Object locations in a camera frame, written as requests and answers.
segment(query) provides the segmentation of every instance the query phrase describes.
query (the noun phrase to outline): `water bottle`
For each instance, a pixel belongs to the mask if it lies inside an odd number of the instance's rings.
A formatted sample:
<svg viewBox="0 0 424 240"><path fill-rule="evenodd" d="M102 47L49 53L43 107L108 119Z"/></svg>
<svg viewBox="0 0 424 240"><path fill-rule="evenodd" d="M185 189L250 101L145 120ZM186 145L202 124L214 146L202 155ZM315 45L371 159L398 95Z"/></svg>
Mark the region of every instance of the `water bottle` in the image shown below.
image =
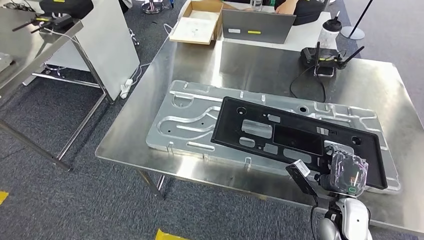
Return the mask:
<svg viewBox="0 0 424 240"><path fill-rule="evenodd" d="M261 11L262 0L250 0L250 7L253 11Z"/></svg>
<svg viewBox="0 0 424 240"><path fill-rule="evenodd" d="M339 14L335 16L334 19L330 19L322 25L321 33L318 37L318 42L320 42L320 47L323 49L330 49L332 43L336 41L337 35L339 35L340 30L342 30L342 23L338 20Z"/></svg>

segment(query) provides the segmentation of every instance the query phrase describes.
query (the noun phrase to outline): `bottle cap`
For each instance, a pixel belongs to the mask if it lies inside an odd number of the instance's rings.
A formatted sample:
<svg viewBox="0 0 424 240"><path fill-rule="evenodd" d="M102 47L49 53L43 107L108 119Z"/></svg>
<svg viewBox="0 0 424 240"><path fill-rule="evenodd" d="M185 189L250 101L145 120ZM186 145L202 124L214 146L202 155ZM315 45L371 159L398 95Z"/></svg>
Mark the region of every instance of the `bottle cap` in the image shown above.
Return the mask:
<svg viewBox="0 0 424 240"><path fill-rule="evenodd" d="M334 18L324 22L322 27L329 32L340 32L342 30L342 23L337 18Z"/></svg>

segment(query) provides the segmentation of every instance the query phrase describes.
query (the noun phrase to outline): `open box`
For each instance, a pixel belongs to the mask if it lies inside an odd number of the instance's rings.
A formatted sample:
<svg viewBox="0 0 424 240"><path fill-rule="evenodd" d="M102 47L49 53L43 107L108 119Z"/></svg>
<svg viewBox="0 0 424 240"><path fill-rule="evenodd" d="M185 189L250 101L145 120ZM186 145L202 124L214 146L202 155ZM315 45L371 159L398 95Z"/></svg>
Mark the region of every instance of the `open box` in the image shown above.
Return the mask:
<svg viewBox="0 0 424 240"><path fill-rule="evenodd" d="M218 0L190 1L170 33L169 40L209 45L221 34L222 8L232 7Z"/></svg>

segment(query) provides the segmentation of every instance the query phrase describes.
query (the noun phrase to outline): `white robot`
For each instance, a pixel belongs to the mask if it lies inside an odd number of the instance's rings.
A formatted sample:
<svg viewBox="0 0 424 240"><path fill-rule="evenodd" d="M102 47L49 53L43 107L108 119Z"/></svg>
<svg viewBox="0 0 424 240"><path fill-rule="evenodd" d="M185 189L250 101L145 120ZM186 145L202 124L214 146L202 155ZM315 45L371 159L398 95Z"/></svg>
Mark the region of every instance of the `white robot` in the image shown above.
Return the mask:
<svg viewBox="0 0 424 240"><path fill-rule="evenodd" d="M372 240L368 229L370 211L357 199L366 186L368 163L335 145L327 147L325 152L332 155L330 174L317 174L314 179L323 189L330 191L333 200L319 223L319 239ZM298 160L287 166L286 170L302 192L312 195L318 205L317 193L306 179L311 171L305 164Z"/></svg>

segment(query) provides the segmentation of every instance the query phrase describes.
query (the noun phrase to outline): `hand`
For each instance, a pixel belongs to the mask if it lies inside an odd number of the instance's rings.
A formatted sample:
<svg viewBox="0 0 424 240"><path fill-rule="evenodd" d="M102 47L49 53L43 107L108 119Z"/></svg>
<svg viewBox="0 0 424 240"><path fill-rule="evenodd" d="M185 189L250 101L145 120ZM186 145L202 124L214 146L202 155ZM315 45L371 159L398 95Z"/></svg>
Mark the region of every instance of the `hand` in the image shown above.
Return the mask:
<svg viewBox="0 0 424 240"><path fill-rule="evenodd" d="M284 3L279 5L275 10L277 14L293 14L296 9L296 4L299 0L286 0Z"/></svg>

